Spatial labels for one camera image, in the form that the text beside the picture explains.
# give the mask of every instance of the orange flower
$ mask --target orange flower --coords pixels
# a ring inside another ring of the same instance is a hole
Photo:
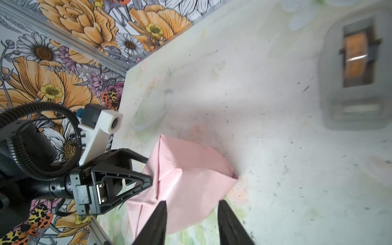
[[[134,36],[139,42],[142,43],[144,49],[147,52],[151,52],[152,50],[155,49],[153,42],[147,37],[147,36]]]
[[[38,0],[42,13],[55,26],[71,33],[104,52],[106,46],[117,46],[115,21],[99,4],[88,0]],[[70,58],[80,64],[95,64],[92,59],[70,50]]]
[[[37,63],[26,60],[26,57],[15,60],[14,66],[18,73],[13,73],[8,80],[13,89],[7,89],[14,107],[35,101],[51,101],[76,111],[89,103],[100,103],[87,86],[76,85],[83,82],[78,76],[46,69],[47,65],[61,67],[60,63],[46,60]],[[9,69],[3,67],[2,72],[7,74]],[[6,107],[7,103],[4,90],[0,89],[0,105]],[[42,114],[48,118],[58,117],[54,111],[44,111]],[[57,125],[62,124],[62,120],[53,121]]]
[[[175,34],[192,25],[186,17],[162,5],[147,5],[144,10],[131,9],[129,14],[134,22],[128,22],[140,34],[163,44]]]

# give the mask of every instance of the black cable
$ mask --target black cable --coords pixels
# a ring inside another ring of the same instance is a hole
[[[82,139],[80,129],[78,128],[79,120],[73,112],[64,105],[51,102],[35,102],[12,108],[0,114],[0,130],[14,121],[27,116],[31,113],[40,113],[42,111],[55,111],[67,117],[75,130],[75,140],[78,145],[75,154],[69,162],[66,162],[59,170],[47,172],[39,169],[29,158],[24,148],[20,135],[16,134],[7,139],[7,145],[11,154],[11,159],[18,167],[28,176],[36,180],[54,180],[57,177],[68,174],[78,164],[82,156]]]
[[[51,120],[60,120],[60,119],[66,119],[67,117],[63,116],[63,117],[57,117],[57,118],[40,118],[40,119],[34,119],[34,120],[30,120],[28,122],[23,123],[19,129],[16,131],[17,134],[19,134],[19,132],[23,129],[24,126],[26,126],[27,124],[31,123],[31,122],[36,122],[36,121],[51,121]]]
[[[6,156],[8,158],[11,158],[11,153],[8,150],[8,145],[7,142],[2,141],[0,142],[0,155]]]
[[[62,198],[60,202],[57,204],[57,206],[52,210],[52,213],[60,217],[66,217],[66,216],[70,216],[71,214],[74,214],[75,212],[59,211],[61,206],[64,204],[64,202],[65,202],[65,198]]]

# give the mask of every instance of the pink paper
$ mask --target pink paper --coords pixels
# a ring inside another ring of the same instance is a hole
[[[142,173],[152,176],[152,186],[126,202],[134,237],[160,201],[166,200],[170,235],[202,222],[237,182],[216,150],[164,135]]]

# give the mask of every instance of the leaf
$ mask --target leaf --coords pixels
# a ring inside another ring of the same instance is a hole
[[[3,78],[3,81],[4,81],[4,82],[5,82],[5,81],[8,81],[8,79],[9,79],[9,77],[11,77],[13,71],[14,71],[14,68],[12,68],[12,69],[8,72],[8,74]]]
[[[16,59],[10,57],[4,57],[4,59],[11,63],[17,62]]]
[[[0,25],[4,26],[5,28],[14,31],[16,33],[20,33],[22,34],[22,32],[20,32],[19,30],[13,28],[12,26],[10,26],[3,18],[0,17]]]
[[[125,19],[125,17],[123,15],[121,15],[121,25],[125,26],[125,23],[127,22],[127,20]]]
[[[19,24],[18,22],[14,21],[13,19],[8,18],[5,15],[1,15],[3,16],[6,20],[8,20],[9,22],[11,22],[12,24],[16,25],[17,27],[19,27],[20,29],[22,29],[23,31],[29,31],[24,25]]]
[[[118,74],[117,72],[114,71],[108,71],[104,73],[105,76],[107,76],[107,78],[112,78],[115,77],[116,80],[123,78],[123,76],[121,76],[120,74]]]
[[[136,7],[137,10],[143,8],[142,0],[133,0],[133,4],[135,5],[135,7]]]
[[[57,245],[57,241],[55,241],[52,237],[50,238],[51,245]]]
[[[89,83],[89,81],[83,81],[82,83],[77,83],[77,84],[75,84],[76,86],[86,86],[86,85],[89,85],[90,83]]]
[[[14,2],[17,5],[20,5],[22,7],[25,7],[26,9],[35,13],[36,15],[47,20],[47,18],[42,14],[42,12],[40,10],[40,4],[37,2],[37,0],[12,0],[12,2]]]
[[[77,64],[78,76],[85,76],[88,73],[96,73],[99,71],[98,67],[84,64]]]
[[[122,7],[122,6],[123,5],[118,1],[103,0],[103,8],[106,13],[109,13],[113,8]]]
[[[121,50],[119,48],[115,47],[115,46],[106,47],[105,50],[109,54],[121,55]]]

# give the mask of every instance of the purple flower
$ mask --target purple flower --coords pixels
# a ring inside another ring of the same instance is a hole
[[[69,57],[69,48],[61,47],[58,52],[60,55],[60,59],[63,61],[64,65],[73,73],[78,74],[78,68],[76,67],[76,62]]]
[[[112,86],[107,87],[107,90],[110,91],[112,89],[115,89],[117,92],[117,98],[116,98],[116,102],[120,102],[121,100],[121,96],[122,96],[122,91],[124,89],[124,81],[122,82],[118,82]]]
[[[87,75],[86,78],[89,82],[88,87],[90,91],[100,98],[102,93],[105,91],[105,88],[103,87],[103,80],[96,73],[91,73]]]

